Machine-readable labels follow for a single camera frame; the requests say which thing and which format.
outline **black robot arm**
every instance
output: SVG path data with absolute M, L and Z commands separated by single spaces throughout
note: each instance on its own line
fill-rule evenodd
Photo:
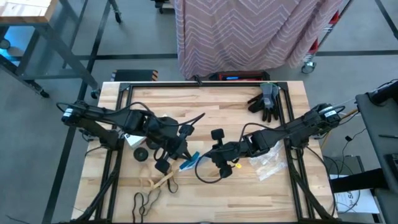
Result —
M 227 163 L 228 161 L 234 162 L 239 158 L 263 155 L 282 139 L 288 138 L 293 148 L 304 148 L 308 145 L 310 136 L 325 134 L 339 125 L 341 119 L 336 109 L 328 104 L 317 105 L 303 116 L 278 128 L 264 126 L 266 129 L 246 135 L 243 135 L 243 130 L 238 142 L 223 144 L 223 130 L 214 130 L 211 136 L 214 140 L 218 140 L 218 143 L 213 145 L 212 150 L 205 156 L 210 157 L 220 169 L 221 178 L 229 177 L 232 174 L 232 166 Z
M 110 149 L 116 149 L 119 144 L 119 133 L 116 130 L 104 129 L 97 122 L 117 126 L 126 134 L 146 136 L 166 152 L 165 156 L 158 159 L 155 165 L 162 173 L 166 173 L 169 169 L 168 158 L 186 160 L 192 158 L 188 152 L 185 138 L 194 131 L 193 124 L 204 116 L 202 114 L 191 121 L 179 124 L 169 117 L 156 117 L 148 108 L 147 110 L 130 110 L 131 105 L 118 111 L 90 106 L 84 101 L 77 101 L 74 104 L 57 104 L 58 107 L 60 105 L 68 106 L 62 116 L 64 124 L 85 129 L 90 135 L 99 137 L 100 143 Z

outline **zigzag pattern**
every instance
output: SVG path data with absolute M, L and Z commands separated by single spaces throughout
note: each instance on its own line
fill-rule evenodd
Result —
M 296 67 L 342 0 L 174 0 L 180 73 Z

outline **wooden table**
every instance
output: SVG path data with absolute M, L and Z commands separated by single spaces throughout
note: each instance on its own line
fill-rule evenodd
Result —
M 302 82 L 288 82 L 295 117 L 310 109 Z M 98 105 L 115 109 L 119 83 L 104 83 Z M 156 113 L 167 114 L 179 122 L 186 121 L 206 112 L 206 116 L 195 124 L 195 131 L 188 137 L 188 150 L 191 153 L 207 152 L 215 142 L 210 131 L 223 128 L 224 142 L 237 141 L 244 124 L 261 123 L 261 113 L 252 114 L 247 109 L 247 100 L 260 93 L 258 87 L 195 87 L 195 88 L 134 88 L 132 101 L 141 101 Z M 272 121 L 269 126 L 279 126 Z M 246 133 L 258 128 L 249 126 Z M 88 149 L 98 146 L 93 142 Z M 310 140 L 310 147 L 319 155 L 318 141 Z M 116 196 L 113 222 L 131 222 L 133 196 L 136 192 L 148 191 L 142 188 L 140 179 L 151 177 L 159 180 L 162 174 L 155 170 L 152 151 L 145 162 L 133 158 L 133 150 L 124 147 L 118 193 Z M 85 210 L 100 189 L 101 176 L 106 150 L 93 151 L 87 155 L 81 174 L 75 208 Z M 310 152 L 303 156 L 310 189 L 320 203 L 332 211 L 333 198 L 322 163 Z M 176 194 L 162 188 L 159 200 L 154 204 L 145 222 L 294 222 L 297 221 L 288 169 L 282 169 L 262 182 L 259 181 L 248 159 L 241 159 L 241 169 L 233 169 L 233 174 L 217 184 L 200 182 L 193 170 L 180 172 L 175 176 L 179 185 Z M 206 180 L 219 177 L 218 169 L 210 161 L 202 164 L 199 175 Z M 307 214 L 303 195 L 301 202 Z M 74 210 L 72 218 L 82 214 Z
M 49 22 L 58 0 L 0 0 L 0 22 Z

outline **clear plastic bag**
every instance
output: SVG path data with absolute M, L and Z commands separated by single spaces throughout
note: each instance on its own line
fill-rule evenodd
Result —
M 249 159 L 260 181 L 287 167 L 286 158 L 280 154 L 282 148 L 283 143 L 279 141 L 268 153 Z

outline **chevron pattern fabric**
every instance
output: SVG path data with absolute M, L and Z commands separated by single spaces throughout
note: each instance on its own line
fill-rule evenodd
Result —
M 173 0 L 180 73 L 300 65 L 342 0 Z

